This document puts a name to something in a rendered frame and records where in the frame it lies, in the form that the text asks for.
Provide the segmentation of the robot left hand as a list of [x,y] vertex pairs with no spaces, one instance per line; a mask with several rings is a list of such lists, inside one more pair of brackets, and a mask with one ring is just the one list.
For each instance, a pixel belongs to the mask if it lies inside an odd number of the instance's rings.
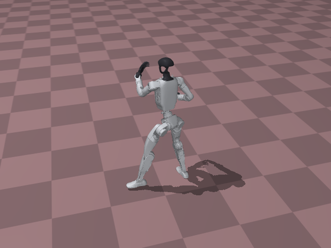
[[149,65],[149,62],[146,61],[140,66],[138,72],[136,73],[136,78],[138,78],[139,76],[142,76],[141,73],[143,72],[145,67],[149,67],[148,65]]

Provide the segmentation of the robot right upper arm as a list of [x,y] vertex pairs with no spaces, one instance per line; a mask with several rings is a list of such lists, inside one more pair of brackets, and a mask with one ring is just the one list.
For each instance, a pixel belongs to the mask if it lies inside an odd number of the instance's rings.
[[186,94],[185,99],[187,101],[191,101],[194,98],[194,96],[189,90],[188,86],[185,84],[184,79],[182,77],[176,77],[176,78],[178,80],[179,88],[182,90],[183,93]]

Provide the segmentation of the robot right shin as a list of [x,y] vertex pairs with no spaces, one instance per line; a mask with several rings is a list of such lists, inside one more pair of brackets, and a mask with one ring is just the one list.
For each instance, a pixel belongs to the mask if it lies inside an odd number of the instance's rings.
[[182,148],[180,150],[175,150],[175,154],[176,154],[176,157],[179,161],[179,164],[180,164],[180,167],[181,167],[181,170],[182,172],[184,172],[184,170],[186,171],[186,167],[185,167],[185,153],[184,153],[184,150],[183,150],[183,145],[182,145],[182,142],[179,141]]

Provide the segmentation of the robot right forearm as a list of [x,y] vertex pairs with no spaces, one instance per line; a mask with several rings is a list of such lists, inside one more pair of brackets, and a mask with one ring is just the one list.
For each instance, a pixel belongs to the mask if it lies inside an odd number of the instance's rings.
[[179,101],[186,101],[186,99],[185,99],[185,96],[186,96],[186,94],[184,94],[184,95],[181,95],[181,94],[179,94],[179,95],[177,95],[177,99],[179,100]]

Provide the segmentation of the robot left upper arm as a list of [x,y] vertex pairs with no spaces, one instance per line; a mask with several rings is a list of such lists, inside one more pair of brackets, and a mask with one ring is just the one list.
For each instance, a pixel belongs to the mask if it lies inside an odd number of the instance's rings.
[[160,83],[156,81],[151,81],[147,84],[146,87],[141,89],[140,97],[145,97],[147,94],[149,94],[152,91],[156,91],[158,88],[160,88]]

